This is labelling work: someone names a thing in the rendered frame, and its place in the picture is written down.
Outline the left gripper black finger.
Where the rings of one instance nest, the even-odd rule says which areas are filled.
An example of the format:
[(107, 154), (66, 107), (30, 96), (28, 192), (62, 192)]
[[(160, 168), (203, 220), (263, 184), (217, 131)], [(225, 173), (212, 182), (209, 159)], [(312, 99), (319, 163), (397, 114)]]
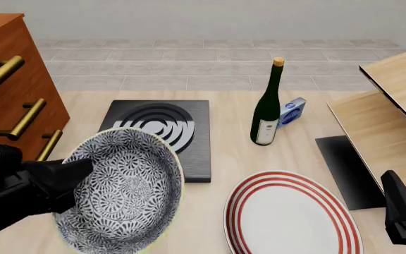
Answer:
[(21, 168), (37, 188), (53, 198), (73, 191), (93, 172), (90, 159), (67, 163), (63, 163), (63, 160), (22, 162)]
[(44, 211), (46, 213), (64, 213), (74, 206), (75, 197), (71, 190), (56, 197), (48, 197), (45, 200)]

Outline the flat black stove plate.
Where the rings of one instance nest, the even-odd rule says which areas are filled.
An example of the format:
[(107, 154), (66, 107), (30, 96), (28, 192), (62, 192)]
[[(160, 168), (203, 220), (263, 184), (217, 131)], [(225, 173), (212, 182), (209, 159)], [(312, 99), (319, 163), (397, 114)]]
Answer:
[(176, 152), (185, 182), (211, 181), (209, 101), (114, 100), (99, 128), (130, 127), (153, 133)]

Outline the dark green wine bottle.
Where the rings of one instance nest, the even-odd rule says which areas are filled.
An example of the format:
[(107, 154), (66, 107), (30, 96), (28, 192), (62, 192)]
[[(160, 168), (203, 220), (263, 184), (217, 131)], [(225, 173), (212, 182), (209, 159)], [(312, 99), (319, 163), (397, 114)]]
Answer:
[(268, 85), (253, 113), (250, 139), (257, 145), (270, 145), (276, 134), (281, 115), (278, 89), (284, 63), (281, 56), (273, 59)]

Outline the small blue printed box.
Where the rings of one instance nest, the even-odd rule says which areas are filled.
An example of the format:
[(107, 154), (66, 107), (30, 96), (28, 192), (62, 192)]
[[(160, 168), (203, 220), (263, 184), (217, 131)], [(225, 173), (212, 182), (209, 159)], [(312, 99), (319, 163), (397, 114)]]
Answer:
[(278, 121), (277, 128), (281, 128), (290, 122), (301, 117), (304, 107), (306, 105), (306, 100), (298, 97), (289, 103), (285, 103), (281, 107), (281, 115)]

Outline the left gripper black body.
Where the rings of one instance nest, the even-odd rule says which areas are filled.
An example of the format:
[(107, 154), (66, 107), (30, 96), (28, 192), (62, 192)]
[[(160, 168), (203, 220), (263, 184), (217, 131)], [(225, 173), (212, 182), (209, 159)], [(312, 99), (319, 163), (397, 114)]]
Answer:
[(52, 171), (0, 174), (0, 231), (30, 216), (57, 211), (57, 175)]

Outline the pale wood rack black base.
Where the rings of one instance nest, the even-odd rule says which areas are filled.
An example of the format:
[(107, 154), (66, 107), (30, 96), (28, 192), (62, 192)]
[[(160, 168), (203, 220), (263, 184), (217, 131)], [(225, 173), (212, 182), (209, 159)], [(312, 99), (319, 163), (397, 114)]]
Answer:
[(406, 186), (406, 52), (359, 69), (374, 88), (325, 92), (343, 134), (316, 139), (351, 210), (384, 207), (386, 171)]

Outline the white plate with red rings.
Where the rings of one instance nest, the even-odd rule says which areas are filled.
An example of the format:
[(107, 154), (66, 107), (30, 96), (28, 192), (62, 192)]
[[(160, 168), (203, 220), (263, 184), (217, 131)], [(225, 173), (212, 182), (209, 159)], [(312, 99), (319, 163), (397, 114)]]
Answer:
[(327, 188), (290, 171), (239, 181), (223, 213), (232, 254), (364, 254), (349, 209)]

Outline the black-white patterned bowl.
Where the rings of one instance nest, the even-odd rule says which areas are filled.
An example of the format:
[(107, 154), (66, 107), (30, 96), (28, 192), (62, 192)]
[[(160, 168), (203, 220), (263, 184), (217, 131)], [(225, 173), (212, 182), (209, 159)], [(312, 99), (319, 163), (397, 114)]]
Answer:
[(75, 206), (54, 213), (78, 254), (137, 254), (169, 228), (183, 198), (184, 173), (172, 147), (137, 128), (110, 128), (80, 143), (64, 163), (92, 162)]

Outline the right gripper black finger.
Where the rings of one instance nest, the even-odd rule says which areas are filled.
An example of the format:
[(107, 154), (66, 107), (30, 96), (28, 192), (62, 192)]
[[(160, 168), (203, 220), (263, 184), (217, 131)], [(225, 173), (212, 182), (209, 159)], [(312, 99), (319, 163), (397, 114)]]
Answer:
[(386, 199), (386, 223), (406, 222), (406, 186), (391, 170), (381, 176)]

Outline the orange-brown wooden cabinet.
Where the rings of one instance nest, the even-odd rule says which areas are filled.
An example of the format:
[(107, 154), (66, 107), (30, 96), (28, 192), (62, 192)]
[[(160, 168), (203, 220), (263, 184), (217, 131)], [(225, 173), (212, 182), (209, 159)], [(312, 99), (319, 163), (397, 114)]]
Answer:
[(25, 63), (0, 85), (0, 131), (11, 130), (28, 109), (23, 103), (45, 99), (47, 104), (17, 141), (0, 143), (19, 148), (23, 160), (34, 161), (47, 139), (45, 133), (63, 130), (70, 116), (23, 20), (22, 13), (0, 13), (0, 61), (21, 56)]

